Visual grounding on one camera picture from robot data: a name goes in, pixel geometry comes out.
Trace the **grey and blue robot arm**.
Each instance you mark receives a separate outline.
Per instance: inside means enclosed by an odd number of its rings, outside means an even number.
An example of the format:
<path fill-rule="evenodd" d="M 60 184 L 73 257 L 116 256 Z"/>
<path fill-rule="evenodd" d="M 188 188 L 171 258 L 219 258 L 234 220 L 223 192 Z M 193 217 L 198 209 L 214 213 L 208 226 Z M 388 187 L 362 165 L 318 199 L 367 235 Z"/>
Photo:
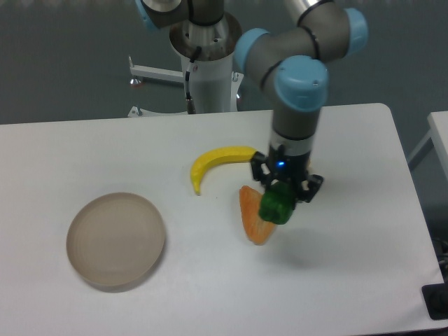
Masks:
<path fill-rule="evenodd" d="M 183 62 L 187 112 L 227 111 L 232 66 L 251 79 L 273 105 L 269 153 L 251 158 L 254 180 L 268 197 L 310 202 L 323 178 L 307 162 L 328 96 L 326 64 L 361 50 L 368 24 L 356 9 L 334 1 L 287 1 L 294 27 L 279 35 L 242 31 L 223 1 L 138 1 L 147 29 L 169 28 Z"/>

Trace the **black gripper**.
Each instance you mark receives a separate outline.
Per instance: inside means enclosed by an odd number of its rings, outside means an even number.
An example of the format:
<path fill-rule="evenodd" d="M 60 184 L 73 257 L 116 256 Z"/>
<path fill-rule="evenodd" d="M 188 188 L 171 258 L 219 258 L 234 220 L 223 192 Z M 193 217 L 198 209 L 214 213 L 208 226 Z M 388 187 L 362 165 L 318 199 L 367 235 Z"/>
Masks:
<path fill-rule="evenodd" d="M 308 163 L 311 151 L 300 155 L 287 155 L 283 145 L 269 146 L 268 157 L 256 151 L 250 159 L 252 177 L 264 188 L 270 188 L 275 181 L 292 183 L 297 203 L 310 203 L 320 190 L 324 178 L 310 174 Z"/>

